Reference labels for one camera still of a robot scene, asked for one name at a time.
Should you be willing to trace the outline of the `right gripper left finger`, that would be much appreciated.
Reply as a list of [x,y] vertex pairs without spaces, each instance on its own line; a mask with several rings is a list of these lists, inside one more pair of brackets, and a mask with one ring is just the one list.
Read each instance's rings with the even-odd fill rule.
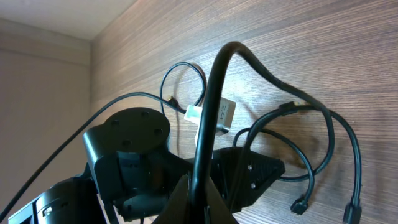
[[167,204],[152,224],[182,224],[186,222],[188,183],[188,175],[183,175],[175,186]]

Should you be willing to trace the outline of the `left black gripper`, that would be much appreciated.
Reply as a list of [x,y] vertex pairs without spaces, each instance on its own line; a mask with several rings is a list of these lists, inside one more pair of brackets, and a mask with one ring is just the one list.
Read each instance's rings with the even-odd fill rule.
[[[224,202],[230,198],[241,151],[242,147],[226,147],[213,151],[209,181],[214,183]],[[284,172],[285,165],[281,160],[251,151],[232,212],[236,213],[253,205]]]

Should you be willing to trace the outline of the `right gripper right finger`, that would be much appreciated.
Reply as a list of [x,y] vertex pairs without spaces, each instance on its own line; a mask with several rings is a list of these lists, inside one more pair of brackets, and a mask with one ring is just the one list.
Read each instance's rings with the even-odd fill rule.
[[211,178],[208,179],[206,184],[206,204],[206,223],[238,224]]

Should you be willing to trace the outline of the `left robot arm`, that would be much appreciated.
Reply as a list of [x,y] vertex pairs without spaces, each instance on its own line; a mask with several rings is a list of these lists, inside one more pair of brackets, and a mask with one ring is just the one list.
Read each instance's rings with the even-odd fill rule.
[[128,108],[83,135],[87,164],[82,174],[61,181],[18,212],[9,223],[116,223],[157,216],[159,223],[234,223],[233,213],[251,206],[285,171],[284,163],[249,154],[232,208],[233,176],[242,149],[213,152],[206,202],[194,210],[188,201],[193,159],[169,150],[170,123],[159,111]]

